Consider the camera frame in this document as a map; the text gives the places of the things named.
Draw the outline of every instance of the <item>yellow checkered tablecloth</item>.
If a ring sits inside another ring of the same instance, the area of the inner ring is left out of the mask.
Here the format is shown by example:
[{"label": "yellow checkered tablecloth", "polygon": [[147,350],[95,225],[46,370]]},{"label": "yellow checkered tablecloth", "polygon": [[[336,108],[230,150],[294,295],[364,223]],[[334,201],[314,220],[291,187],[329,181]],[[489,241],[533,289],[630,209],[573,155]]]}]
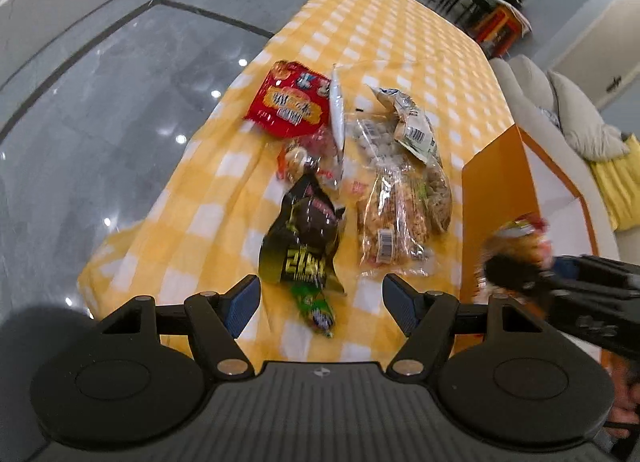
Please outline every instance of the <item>yellow checkered tablecloth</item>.
[{"label": "yellow checkered tablecloth", "polygon": [[[276,60],[297,60],[326,76],[333,64],[344,65],[348,110],[382,108],[368,84],[400,88],[430,113],[454,208],[449,232],[433,240],[436,273],[410,281],[420,290],[458,293],[462,167],[512,124],[487,60],[414,0],[310,0],[231,84],[149,215],[110,235],[88,262],[79,288],[96,317],[135,295],[172,305],[200,291],[223,293],[257,272],[262,237],[288,186],[275,176],[275,139],[242,117]],[[347,183],[361,171],[357,154],[348,140]],[[357,249],[356,215],[347,204],[334,262],[346,295],[327,294],[337,320],[332,339],[303,323],[286,288],[262,284],[260,308],[238,340],[257,368],[266,359],[388,363],[404,338],[382,305],[380,280],[359,276]],[[183,337],[163,340],[189,351]]]}]

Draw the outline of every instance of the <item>gray pillow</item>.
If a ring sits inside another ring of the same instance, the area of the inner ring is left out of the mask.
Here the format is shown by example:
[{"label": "gray pillow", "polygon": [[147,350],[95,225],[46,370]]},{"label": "gray pillow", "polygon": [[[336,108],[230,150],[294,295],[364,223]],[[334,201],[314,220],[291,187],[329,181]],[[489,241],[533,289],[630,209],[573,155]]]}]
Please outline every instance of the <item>gray pillow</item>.
[{"label": "gray pillow", "polygon": [[588,161],[610,161],[629,153],[620,130],[605,124],[580,87],[557,72],[549,72],[558,96],[562,134],[572,149]]},{"label": "gray pillow", "polygon": [[535,106],[547,110],[554,109],[554,91],[551,89],[546,74],[540,70],[527,56],[520,54],[509,60],[509,67],[518,80],[524,95]]}]

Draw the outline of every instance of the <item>green snack wrapper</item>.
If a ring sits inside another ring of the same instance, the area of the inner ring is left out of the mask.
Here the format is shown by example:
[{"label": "green snack wrapper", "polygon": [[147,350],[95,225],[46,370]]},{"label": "green snack wrapper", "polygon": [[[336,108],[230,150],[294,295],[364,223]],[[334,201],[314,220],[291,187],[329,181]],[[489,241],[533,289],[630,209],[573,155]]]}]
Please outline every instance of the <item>green snack wrapper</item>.
[{"label": "green snack wrapper", "polygon": [[301,316],[309,326],[327,337],[332,337],[334,312],[324,298],[322,289],[308,283],[294,283],[291,286],[291,293],[296,298]]},{"label": "green snack wrapper", "polygon": [[260,278],[268,283],[292,283],[303,317],[325,335],[330,335],[334,315],[322,290],[344,291],[334,271],[343,214],[344,208],[335,208],[315,175],[304,173],[284,195],[280,214],[262,240],[258,260]]}]

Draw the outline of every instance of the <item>yellow cushion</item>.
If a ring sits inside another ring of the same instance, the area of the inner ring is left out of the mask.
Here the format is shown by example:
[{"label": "yellow cushion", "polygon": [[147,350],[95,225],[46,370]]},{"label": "yellow cushion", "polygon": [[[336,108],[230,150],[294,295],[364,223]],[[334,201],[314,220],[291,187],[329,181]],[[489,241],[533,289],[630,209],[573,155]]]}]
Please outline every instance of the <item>yellow cushion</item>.
[{"label": "yellow cushion", "polygon": [[635,135],[625,143],[630,150],[627,155],[589,163],[614,231],[640,225],[640,143]]}]

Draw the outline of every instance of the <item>black snack bag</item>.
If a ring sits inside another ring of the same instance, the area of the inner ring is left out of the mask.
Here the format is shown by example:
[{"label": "black snack bag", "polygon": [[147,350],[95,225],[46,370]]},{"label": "black snack bag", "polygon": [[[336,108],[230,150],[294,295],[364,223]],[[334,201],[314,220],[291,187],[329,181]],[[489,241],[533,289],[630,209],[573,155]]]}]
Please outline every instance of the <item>black snack bag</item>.
[{"label": "black snack bag", "polygon": [[344,208],[336,210],[318,179],[304,173],[284,195],[280,214],[262,240],[260,278],[343,291],[333,263],[343,215]]}]

